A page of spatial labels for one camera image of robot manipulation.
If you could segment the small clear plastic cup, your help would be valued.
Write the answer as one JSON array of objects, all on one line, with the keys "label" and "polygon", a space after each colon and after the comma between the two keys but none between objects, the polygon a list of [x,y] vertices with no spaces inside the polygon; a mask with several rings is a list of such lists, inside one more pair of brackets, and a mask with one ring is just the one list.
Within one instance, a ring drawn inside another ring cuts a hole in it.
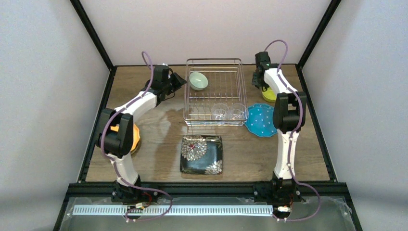
[{"label": "small clear plastic cup", "polygon": [[224,103],[216,103],[211,108],[212,120],[227,120],[229,118],[229,107]]}]

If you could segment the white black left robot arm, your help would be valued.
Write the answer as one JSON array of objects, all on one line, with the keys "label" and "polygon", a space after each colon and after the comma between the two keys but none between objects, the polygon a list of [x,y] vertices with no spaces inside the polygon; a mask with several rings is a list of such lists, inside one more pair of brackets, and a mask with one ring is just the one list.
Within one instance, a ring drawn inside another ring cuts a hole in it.
[{"label": "white black left robot arm", "polygon": [[140,185],[131,158],[135,121],[156,108],[166,97],[187,83],[167,65],[151,68],[151,77],[136,97],[115,109],[102,110],[96,130],[95,145],[112,164],[116,182],[128,197],[138,197],[143,191],[163,193],[162,190]]}]

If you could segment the pale green glass bowl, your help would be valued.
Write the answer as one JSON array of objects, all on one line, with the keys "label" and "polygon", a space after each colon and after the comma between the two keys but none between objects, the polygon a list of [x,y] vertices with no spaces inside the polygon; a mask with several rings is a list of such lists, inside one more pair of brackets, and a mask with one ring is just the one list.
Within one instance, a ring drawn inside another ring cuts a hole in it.
[{"label": "pale green glass bowl", "polygon": [[208,79],[200,72],[191,72],[189,75],[189,85],[193,90],[204,90],[208,86]]}]

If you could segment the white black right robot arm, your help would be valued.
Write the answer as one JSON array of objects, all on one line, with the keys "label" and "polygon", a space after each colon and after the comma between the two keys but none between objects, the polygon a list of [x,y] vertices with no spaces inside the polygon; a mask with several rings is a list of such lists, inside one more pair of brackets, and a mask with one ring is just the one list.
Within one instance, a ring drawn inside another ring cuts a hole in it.
[{"label": "white black right robot arm", "polygon": [[305,124],[306,95],[297,91],[283,76],[278,64],[272,64],[267,51],[255,54],[256,69],[252,85],[276,94],[272,122],[278,132],[278,156],[271,180],[274,195],[295,191],[294,157],[301,127]]}]

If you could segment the yellow green bowl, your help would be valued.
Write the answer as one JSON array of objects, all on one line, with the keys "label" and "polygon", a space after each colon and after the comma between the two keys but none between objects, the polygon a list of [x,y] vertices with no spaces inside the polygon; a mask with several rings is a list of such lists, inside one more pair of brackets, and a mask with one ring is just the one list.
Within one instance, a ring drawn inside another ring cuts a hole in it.
[{"label": "yellow green bowl", "polygon": [[265,101],[274,103],[276,101],[276,94],[271,87],[268,87],[266,90],[262,91],[262,97]]}]

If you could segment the blue polka dot plate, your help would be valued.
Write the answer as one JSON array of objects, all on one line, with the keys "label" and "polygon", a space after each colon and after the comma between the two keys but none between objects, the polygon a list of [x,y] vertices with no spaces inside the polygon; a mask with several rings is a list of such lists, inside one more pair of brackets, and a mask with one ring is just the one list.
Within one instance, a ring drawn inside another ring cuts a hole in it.
[{"label": "blue polka dot plate", "polygon": [[272,137],[277,134],[273,124],[274,107],[265,103],[255,103],[248,107],[248,119],[245,126],[250,133],[258,137]]}]

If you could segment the metal wire dish rack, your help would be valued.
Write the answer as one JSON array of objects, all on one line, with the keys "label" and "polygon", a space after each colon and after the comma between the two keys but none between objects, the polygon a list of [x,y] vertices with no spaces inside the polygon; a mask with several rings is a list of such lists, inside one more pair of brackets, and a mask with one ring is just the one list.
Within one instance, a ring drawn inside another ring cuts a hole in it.
[{"label": "metal wire dish rack", "polygon": [[[235,103],[247,107],[247,94],[242,61],[239,58],[189,58],[186,61],[183,118],[187,126],[242,126],[246,120],[212,120],[211,108],[224,103],[229,109]],[[189,85],[191,72],[200,72],[208,79],[204,90]]]}]

